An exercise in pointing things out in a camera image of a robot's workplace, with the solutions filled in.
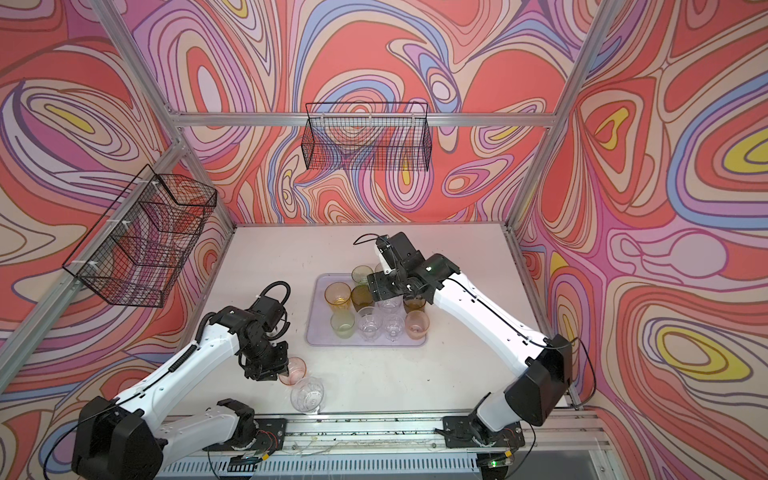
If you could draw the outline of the small clear glass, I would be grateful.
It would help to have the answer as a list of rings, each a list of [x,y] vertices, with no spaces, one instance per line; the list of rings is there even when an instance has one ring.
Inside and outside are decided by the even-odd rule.
[[[385,337],[391,341],[397,341],[405,330],[405,317],[399,314],[388,314],[383,319]]]

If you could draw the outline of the pale green small glass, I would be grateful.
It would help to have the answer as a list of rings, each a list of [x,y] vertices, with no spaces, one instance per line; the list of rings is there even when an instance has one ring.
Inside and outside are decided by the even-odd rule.
[[[356,316],[350,310],[335,310],[330,325],[337,337],[349,339],[356,331]]]

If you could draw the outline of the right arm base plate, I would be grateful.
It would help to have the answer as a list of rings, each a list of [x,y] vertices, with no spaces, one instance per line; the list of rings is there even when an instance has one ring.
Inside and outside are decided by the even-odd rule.
[[[450,415],[442,418],[442,426],[435,432],[449,449],[504,448],[514,452],[526,445],[519,422],[492,431],[470,415]]]

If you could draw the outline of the bright green glass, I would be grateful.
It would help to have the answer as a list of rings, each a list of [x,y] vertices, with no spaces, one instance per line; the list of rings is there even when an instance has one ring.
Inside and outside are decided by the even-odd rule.
[[[373,274],[374,270],[368,265],[358,265],[353,268],[351,272],[351,279],[356,285],[364,285],[367,283],[369,275]]]

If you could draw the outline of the olive dark glass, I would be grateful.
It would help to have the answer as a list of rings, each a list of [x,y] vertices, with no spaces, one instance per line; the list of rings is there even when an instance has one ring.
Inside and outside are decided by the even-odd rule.
[[[356,311],[374,305],[372,293],[367,285],[356,285],[351,291],[351,302]]]

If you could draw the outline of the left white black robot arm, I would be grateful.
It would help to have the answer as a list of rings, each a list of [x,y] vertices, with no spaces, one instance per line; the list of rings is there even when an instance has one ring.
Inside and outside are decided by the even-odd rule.
[[[167,423],[175,406],[224,361],[244,376],[274,381],[288,370],[288,344],[275,327],[286,321],[281,303],[209,313],[193,341],[114,399],[96,397],[81,410],[71,469],[85,479],[152,479],[196,451],[221,444],[249,450],[259,435],[252,407],[225,398],[194,416]]]

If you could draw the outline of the amber brown glass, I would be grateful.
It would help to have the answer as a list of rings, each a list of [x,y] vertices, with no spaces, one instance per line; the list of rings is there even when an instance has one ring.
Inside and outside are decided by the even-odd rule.
[[[407,313],[410,313],[413,311],[424,311],[424,308],[426,306],[426,300],[420,297],[404,299],[403,306]]]

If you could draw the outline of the pink glass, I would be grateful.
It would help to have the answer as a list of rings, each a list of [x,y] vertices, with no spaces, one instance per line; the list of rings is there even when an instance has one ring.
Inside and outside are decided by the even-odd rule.
[[[406,315],[405,330],[409,338],[413,340],[423,339],[430,328],[428,315],[420,310],[413,310]]]
[[[289,357],[287,370],[278,375],[278,380],[286,386],[293,386],[304,379],[306,374],[307,365],[305,361],[299,357]]]

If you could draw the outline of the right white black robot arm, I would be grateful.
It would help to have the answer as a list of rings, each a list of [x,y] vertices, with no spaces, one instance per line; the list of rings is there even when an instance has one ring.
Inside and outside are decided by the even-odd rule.
[[[421,297],[452,315],[485,342],[512,374],[469,415],[478,436],[524,421],[540,427],[570,388],[573,342],[529,328],[483,294],[457,265],[435,254],[408,270],[403,264],[367,277],[375,301]]]

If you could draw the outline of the yellow glass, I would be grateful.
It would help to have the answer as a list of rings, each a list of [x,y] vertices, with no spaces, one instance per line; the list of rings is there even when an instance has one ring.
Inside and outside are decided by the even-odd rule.
[[[351,287],[345,282],[334,282],[324,291],[324,299],[333,311],[348,310],[351,303]]]

